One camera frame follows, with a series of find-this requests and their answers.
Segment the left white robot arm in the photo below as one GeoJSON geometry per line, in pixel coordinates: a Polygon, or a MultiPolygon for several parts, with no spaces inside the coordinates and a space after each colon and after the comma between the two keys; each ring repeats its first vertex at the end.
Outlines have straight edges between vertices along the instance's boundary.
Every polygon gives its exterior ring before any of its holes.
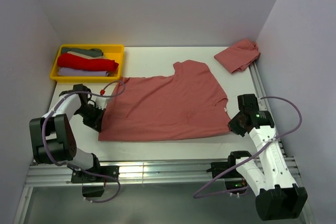
{"type": "Polygon", "coordinates": [[[59,95],[56,105],[40,118],[29,122],[33,157],[38,164],[67,165],[83,170],[91,182],[102,176],[102,168],[95,154],[77,147],[70,126],[74,115],[82,117],[85,126],[100,132],[105,109],[91,102],[91,90],[83,84],[75,84],[71,90],[59,95]]]}

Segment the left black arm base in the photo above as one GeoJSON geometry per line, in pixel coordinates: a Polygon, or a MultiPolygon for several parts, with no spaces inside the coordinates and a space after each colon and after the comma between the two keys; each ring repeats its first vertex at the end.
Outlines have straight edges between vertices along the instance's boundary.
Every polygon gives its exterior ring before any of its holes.
{"type": "Polygon", "coordinates": [[[119,178],[119,166],[100,166],[84,172],[74,169],[70,182],[82,185],[82,195],[87,198],[102,197],[107,183],[117,183],[119,178]]]}

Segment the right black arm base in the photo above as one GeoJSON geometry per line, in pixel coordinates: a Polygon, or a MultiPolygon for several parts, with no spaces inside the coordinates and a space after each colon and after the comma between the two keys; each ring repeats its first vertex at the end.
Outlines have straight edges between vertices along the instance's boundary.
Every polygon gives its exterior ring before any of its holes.
{"type": "MultiPolygon", "coordinates": [[[[206,172],[211,173],[212,178],[215,178],[217,175],[229,168],[229,162],[212,162],[210,168],[207,169],[206,172]]],[[[239,189],[248,186],[243,176],[236,170],[223,175],[219,180],[224,181],[226,190],[239,189]]]]}

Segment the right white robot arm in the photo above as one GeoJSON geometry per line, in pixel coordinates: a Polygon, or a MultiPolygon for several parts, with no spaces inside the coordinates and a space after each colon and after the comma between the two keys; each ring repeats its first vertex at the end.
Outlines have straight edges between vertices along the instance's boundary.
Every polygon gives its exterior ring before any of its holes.
{"type": "Polygon", "coordinates": [[[238,113],[231,119],[229,129],[240,136],[248,134],[261,163],[243,152],[231,152],[228,173],[242,175],[254,192],[256,210],[261,220],[296,219],[308,199],[291,175],[276,136],[276,127],[269,111],[261,110],[254,94],[237,97],[238,113]]]}

